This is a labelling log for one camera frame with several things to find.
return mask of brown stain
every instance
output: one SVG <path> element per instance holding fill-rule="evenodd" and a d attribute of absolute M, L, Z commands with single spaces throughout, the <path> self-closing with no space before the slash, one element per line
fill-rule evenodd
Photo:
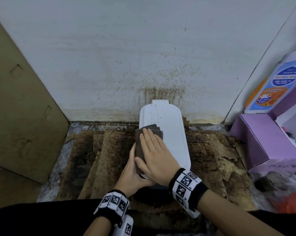
<path fill-rule="evenodd" d="M 153 99 L 167 99 L 170 104 L 178 106 L 183 98 L 185 89 L 177 88 L 141 88 L 139 95 L 144 97 L 144 105 L 150 104 Z"/>

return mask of black and white wristband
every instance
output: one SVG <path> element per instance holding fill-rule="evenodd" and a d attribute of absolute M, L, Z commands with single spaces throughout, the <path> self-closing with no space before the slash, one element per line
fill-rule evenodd
<path fill-rule="evenodd" d="M 208 190 L 208 187 L 190 170 L 181 168 L 169 183 L 173 197 L 185 210 L 196 218 L 200 214 L 196 208 L 200 198 Z"/>
<path fill-rule="evenodd" d="M 103 216 L 110 220 L 112 226 L 122 225 L 122 218 L 127 212 L 129 200 L 120 190 L 111 190 L 102 199 L 93 213 L 96 217 Z"/>

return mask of white bottle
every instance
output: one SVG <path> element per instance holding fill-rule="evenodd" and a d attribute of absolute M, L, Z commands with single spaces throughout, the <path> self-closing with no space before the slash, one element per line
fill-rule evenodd
<path fill-rule="evenodd" d="M 268 113 L 296 87 L 296 51 L 286 54 L 244 113 Z"/>

